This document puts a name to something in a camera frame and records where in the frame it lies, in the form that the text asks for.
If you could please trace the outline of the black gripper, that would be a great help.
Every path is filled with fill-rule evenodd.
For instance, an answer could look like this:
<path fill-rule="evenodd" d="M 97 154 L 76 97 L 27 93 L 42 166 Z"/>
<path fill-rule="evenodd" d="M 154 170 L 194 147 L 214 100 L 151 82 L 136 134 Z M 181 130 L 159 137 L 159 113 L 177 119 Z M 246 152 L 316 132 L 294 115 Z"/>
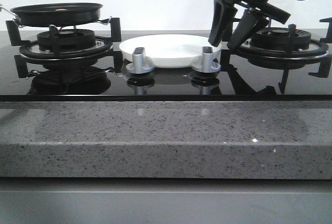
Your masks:
<path fill-rule="evenodd" d="M 214 0 L 214 15 L 208 39 L 214 47 L 220 44 L 224 30 L 238 11 L 234 3 L 245 8 L 257 8 L 262 15 L 251 10 L 244 12 L 227 43 L 229 49 L 237 49 L 253 34 L 265 28 L 269 23 L 265 16 L 282 24 L 286 23 L 290 17 L 288 12 L 269 4 L 268 0 Z"/>

